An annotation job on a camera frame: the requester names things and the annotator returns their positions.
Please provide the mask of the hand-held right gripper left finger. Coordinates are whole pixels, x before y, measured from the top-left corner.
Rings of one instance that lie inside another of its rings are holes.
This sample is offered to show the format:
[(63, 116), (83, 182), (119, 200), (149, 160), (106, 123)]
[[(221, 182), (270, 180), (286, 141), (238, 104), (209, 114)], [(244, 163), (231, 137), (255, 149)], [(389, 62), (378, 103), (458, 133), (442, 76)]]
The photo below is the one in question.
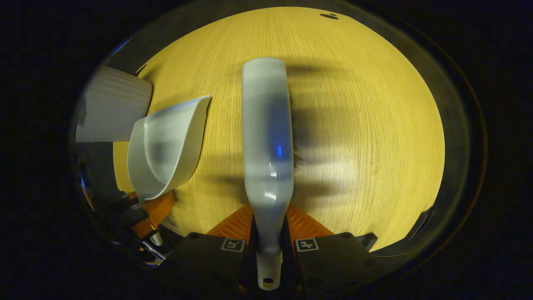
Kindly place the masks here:
[(194, 285), (214, 292), (244, 293), (241, 273), (251, 239), (253, 209), (244, 205), (206, 234), (192, 232), (178, 245), (175, 262)]

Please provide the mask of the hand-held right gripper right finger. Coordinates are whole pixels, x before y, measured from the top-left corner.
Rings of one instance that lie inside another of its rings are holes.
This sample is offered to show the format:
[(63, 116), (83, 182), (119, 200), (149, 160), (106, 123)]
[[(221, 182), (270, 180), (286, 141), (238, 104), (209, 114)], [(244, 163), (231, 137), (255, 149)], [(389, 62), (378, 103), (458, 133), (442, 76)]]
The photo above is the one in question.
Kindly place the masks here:
[(346, 293), (379, 278), (379, 264), (369, 252), (378, 239), (375, 234), (334, 234), (293, 205), (289, 205), (286, 218), (306, 293)]

